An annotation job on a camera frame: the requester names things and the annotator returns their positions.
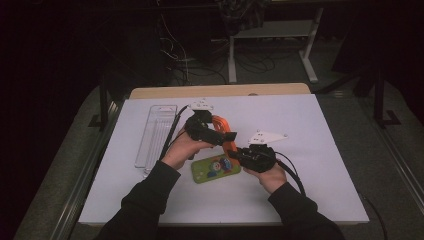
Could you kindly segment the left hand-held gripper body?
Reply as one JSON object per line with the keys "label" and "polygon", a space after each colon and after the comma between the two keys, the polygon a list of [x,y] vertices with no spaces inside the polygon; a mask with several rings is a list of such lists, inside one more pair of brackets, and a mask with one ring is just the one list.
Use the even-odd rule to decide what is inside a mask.
{"label": "left hand-held gripper body", "polygon": [[197,100],[189,105],[194,114],[184,125],[186,133],[195,141],[203,141],[212,145],[223,144],[223,135],[209,127],[212,122],[211,110],[213,106],[205,99]]}

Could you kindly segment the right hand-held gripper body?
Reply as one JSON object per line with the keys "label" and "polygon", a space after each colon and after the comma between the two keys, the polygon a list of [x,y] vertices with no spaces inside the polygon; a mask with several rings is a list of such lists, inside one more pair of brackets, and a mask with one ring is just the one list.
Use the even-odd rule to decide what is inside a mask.
{"label": "right hand-held gripper body", "polygon": [[268,144],[286,138],[286,134],[258,130],[248,140],[248,147],[238,149],[238,161],[249,170],[258,173],[266,172],[277,162],[276,153]]}

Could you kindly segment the person's right hand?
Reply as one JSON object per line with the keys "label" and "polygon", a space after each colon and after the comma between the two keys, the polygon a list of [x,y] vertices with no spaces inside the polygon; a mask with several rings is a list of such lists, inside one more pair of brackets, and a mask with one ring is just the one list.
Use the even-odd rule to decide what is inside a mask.
{"label": "person's right hand", "polygon": [[255,172],[247,168],[244,168],[244,171],[256,177],[259,183],[269,194],[272,194],[287,182],[287,177],[284,169],[280,167],[277,163],[275,163],[271,169],[262,173]]}

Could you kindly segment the metal floor rail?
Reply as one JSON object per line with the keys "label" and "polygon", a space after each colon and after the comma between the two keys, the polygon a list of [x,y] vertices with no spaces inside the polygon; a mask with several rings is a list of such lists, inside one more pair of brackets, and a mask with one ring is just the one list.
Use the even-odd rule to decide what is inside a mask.
{"label": "metal floor rail", "polygon": [[112,135],[120,113],[120,106],[115,102],[107,103],[106,106],[102,108],[101,113],[105,113],[106,116],[105,127],[98,133],[94,146],[86,158],[85,163],[82,165],[82,170],[70,196],[65,201],[65,206],[49,240],[69,240],[74,226],[78,222],[86,197],[94,181],[97,168]]}
{"label": "metal floor rail", "polygon": [[406,158],[395,145],[393,138],[389,135],[387,130],[378,127],[377,132],[387,151],[390,153],[402,181],[406,185],[406,188],[416,203],[419,211],[424,216],[424,188],[417,180],[415,174],[407,164]]}

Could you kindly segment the clear plastic tray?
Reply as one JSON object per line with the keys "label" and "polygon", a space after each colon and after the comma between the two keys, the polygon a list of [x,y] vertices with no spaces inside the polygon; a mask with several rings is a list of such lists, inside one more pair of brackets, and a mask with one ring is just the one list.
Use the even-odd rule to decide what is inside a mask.
{"label": "clear plastic tray", "polygon": [[176,105],[153,105],[150,107],[135,160],[135,167],[141,170],[144,177],[150,174],[156,161],[160,158],[176,113]]}

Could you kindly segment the white metal desk frame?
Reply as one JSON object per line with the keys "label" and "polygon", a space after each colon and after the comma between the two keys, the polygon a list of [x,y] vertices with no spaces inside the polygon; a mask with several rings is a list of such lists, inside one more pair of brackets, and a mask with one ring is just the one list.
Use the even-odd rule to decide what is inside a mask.
{"label": "white metal desk frame", "polygon": [[324,9],[318,8],[312,20],[265,21],[261,28],[241,31],[229,37],[228,76],[229,83],[237,82],[237,72],[234,58],[234,42],[236,39],[253,38],[295,38],[306,37],[305,45],[298,51],[304,70],[313,84],[318,82],[318,77],[309,59],[315,37],[318,32]]}

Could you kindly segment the black metal stand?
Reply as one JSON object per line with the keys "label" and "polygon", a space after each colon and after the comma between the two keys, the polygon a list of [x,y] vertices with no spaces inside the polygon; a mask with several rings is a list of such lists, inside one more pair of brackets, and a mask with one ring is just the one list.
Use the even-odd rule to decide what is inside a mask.
{"label": "black metal stand", "polygon": [[392,110],[384,110],[385,81],[381,70],[376,70],[376,81],[374,87],[374,111],[373,118],[381,129],[390,125],[400,125],[401,122]]}
{"label": "black metal stand", "polygon": [[98,127],[99,131],[102,132],[107,126],[109,116],[108,91],[104,74],[99,79],[99,107],[100,112],[92,116],[89,127]]}

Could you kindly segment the green cartoon phone case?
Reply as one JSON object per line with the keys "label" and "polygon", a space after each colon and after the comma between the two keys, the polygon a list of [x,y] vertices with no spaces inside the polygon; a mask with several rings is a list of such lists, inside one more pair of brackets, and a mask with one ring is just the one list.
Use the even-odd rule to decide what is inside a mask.
{"label": "green cartoon phone case", "polygon": [[192,177],[197,184],[238,174],[240,171],[239,163],[225,154],[197,160],[191,164]]}

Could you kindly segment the dark plaid cloth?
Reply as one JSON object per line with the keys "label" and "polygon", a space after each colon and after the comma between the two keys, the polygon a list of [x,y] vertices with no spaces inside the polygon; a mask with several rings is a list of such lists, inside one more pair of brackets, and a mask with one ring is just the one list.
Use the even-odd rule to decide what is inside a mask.
{"label": "dark plaid cloth", "polygon": [[271,0],[215,0],[229,36],[240,31],[261,28],[265,9]]}

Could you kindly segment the person's left hand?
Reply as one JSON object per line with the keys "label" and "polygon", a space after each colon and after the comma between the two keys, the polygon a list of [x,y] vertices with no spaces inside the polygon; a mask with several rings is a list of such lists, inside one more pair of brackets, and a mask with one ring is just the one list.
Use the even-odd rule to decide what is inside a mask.
{"label": "person's left hand", "polygon": [[161,161],[171,168],[179,170],[184,166],[186,160],[206,148],[213,148],[213,145],[204,141],[195,141],[184,129],[181,129]]}

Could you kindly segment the orange phone case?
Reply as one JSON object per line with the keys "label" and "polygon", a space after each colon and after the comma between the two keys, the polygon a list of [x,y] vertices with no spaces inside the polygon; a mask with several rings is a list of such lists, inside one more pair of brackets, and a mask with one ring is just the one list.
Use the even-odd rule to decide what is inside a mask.
{"label": "orange phone case", "polygon": [[[213,115],[213,116],[212,116],[212,124],[213,124],[213,126],[214,126],[214,129],[215,129],[218,133],[220,133],[220,134],[222,134],[222,135],[223,135],[223,138],[224,138],[224,134],[225,134],[226,132],[233,132],[233,131],[230,129],[230,125],[228,124],[227,120],[226,120],[226,119],[224,119],[224,118],[222,118],[222,117],[220,117],[220,116]],[[222,148],[223,148],[223,151],[224,151],[225,155],[227,156],[227,158],[228,158],[228,159],[229,159],[229,160],[230,160],[233,164],[238,165],[238,164],[239,164],[239,162],[238,162],[238,160],[237,160],[237,159],[233,159],[233,158],[230,158],[230,157],[228,156],[228,151],[229,151],[229,150],[237,151],[237,147],[236,147],[236,144],[235,144],[235,140],[234,140],[234,141],[225,141],[225,140],[223,140]]]}

